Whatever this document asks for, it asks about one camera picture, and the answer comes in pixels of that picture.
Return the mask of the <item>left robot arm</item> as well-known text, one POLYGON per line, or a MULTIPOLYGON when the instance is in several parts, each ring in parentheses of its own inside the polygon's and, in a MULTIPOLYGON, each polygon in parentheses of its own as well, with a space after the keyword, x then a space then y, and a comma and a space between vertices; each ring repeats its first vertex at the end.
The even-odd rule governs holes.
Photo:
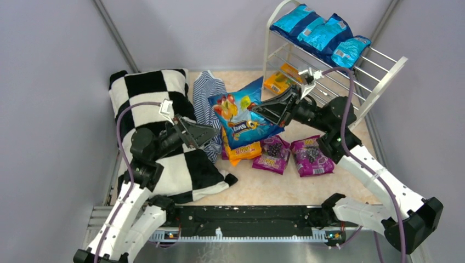
POLYGON ((174 202, 153 193, 164 167, 158 160, 181 147, 200 148, 220 130, 197 124, 181 115, 167 123, 167 129, 155 135, 140 128, 131 138, 121 193, 101 230, 86 249, 79 249, 74 262, 133 262, 150 236, 172 219, 174 202))

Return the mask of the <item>blue candy bag front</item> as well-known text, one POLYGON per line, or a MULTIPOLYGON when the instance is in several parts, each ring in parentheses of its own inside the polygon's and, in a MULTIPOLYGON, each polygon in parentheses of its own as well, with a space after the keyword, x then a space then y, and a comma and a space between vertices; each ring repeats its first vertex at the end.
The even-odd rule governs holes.
POLYGON ((291 41, 302 41, 326 20, 306 4, 300 4, 271 24, 270 30, 291 41))

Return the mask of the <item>blue Slendy candy bag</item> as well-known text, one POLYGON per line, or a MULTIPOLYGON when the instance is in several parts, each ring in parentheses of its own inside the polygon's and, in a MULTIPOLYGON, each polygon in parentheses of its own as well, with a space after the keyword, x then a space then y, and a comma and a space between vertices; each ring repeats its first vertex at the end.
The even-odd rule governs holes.
POLYGON ((252 111, 254 106, 261 104, 262 84, 263 78, 259 77, 238 91, 208 98, 231 149, 260 142, 284 131, 252 111))

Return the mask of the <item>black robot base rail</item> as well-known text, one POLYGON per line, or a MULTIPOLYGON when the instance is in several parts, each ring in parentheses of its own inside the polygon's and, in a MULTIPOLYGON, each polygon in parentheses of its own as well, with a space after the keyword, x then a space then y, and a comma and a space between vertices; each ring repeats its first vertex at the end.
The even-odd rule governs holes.
POLYGON ((182 237, 310 237, 317 230, 353 227, 329 216, 319 205, 177 205, 162 227, 182 237))

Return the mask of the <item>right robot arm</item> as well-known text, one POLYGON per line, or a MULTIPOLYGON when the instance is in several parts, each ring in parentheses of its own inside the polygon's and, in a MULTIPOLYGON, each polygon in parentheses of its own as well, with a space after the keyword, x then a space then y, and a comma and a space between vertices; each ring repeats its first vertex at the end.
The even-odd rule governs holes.
POLYGON ((324 156, 350 172, 381 202, 381 206, 369 205, 335 193, 323 203, 331 219, 380 233, 408 255, 437 229, 443 204, 436 197, 425 198, 411 190, 370 154, 348 128, 356 120, 348 97, 338 96, 320 107, 292 87, 252 106, 251 111, 279 127, 297 121, 322 131, 317 143, 324 156))

